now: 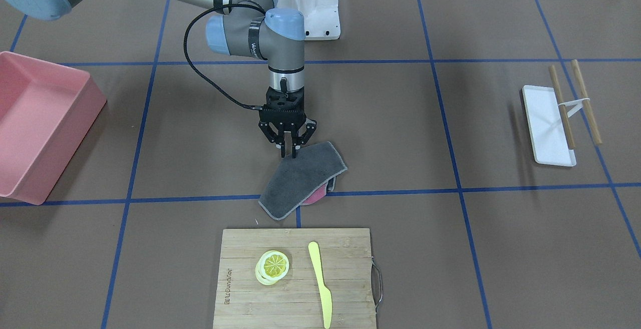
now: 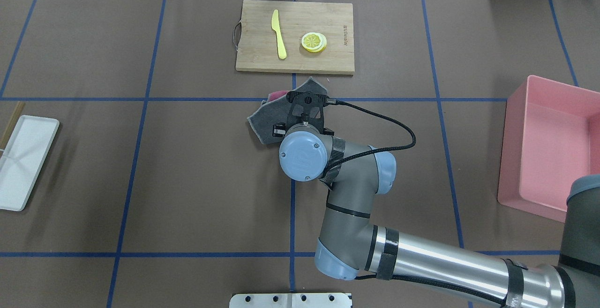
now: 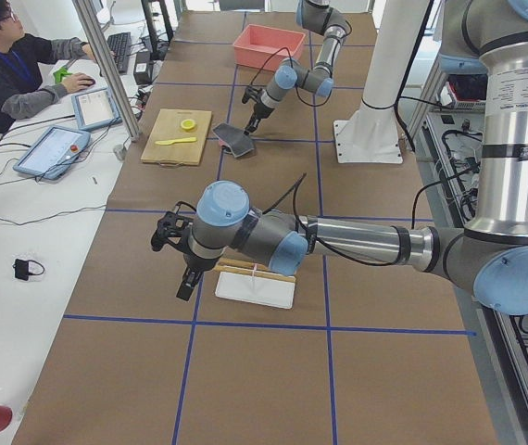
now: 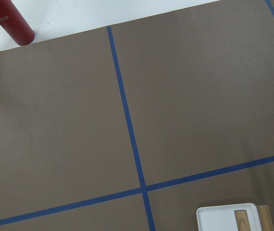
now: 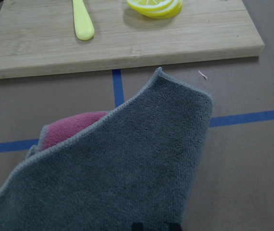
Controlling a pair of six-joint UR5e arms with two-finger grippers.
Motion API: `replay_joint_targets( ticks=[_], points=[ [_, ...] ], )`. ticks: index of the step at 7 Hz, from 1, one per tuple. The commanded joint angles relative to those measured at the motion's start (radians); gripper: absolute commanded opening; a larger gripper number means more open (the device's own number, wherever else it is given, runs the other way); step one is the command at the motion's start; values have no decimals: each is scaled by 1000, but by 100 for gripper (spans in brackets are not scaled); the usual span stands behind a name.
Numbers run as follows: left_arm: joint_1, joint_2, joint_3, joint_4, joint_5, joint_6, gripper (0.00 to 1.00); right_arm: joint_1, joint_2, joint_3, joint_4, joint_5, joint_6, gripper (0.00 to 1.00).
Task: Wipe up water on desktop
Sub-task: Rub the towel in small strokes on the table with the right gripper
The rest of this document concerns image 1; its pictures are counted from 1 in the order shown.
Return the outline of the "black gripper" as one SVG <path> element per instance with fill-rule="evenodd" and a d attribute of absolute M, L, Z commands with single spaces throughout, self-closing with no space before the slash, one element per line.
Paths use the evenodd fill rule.
<path fill-rule="evenodd" d="M 287 155 L 286 133 L 291 135 L 291 157 L 307 144 L 316 131 L 317 121 L 307 118 L 304 111 L 304 88 L 284 93 L 269 88 L 266 103 L 259 110 L 258 126 L 268 142 L 280 150 L 280 157 Z"/>

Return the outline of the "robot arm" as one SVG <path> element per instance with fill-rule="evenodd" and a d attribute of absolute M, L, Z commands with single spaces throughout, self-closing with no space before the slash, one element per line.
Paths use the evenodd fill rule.
<path fill-rule="evenodd" d="M 54 21 L 67 15 L 82 0 L 6 0 L 28 17 Z M 269 85 L 262 106 L 239 106 L 259 114 L 259 128 L 266 139 L 287 154 L 286 135 L 291 137 L 291 157 L 309 142 L 316 121 L 304 111 L 304 40 L 306 31 L 300 11 L 277 7 L 278 0 L 177 0 L 204 11 L 186 28 L 183 53 L 190 67 L 188 37 L 199 19 L 209 16 L 205 36 L 216 53 L 266 61 Z"/>

